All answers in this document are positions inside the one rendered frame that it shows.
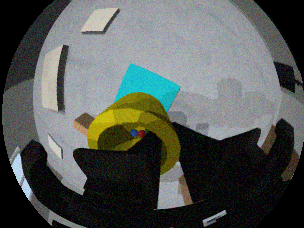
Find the yellow cup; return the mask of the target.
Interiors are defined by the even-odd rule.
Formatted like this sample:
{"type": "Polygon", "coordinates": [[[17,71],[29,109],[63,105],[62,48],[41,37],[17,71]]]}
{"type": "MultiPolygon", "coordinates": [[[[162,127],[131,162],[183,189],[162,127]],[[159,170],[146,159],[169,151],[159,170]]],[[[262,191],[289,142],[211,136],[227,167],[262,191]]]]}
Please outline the yellow cup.
{"type": "Polygon", "coordinates": [[[128,150],[141,138],[132,137],[131,130],[147,129],[161,139],[160,175],[171,170],[179,159],[179,137],[169,121],[160,99],[151,94],[131,93],[112,103],[107,110],[97,115],[88,127],[88,147],[99,150],[128,150]]]}

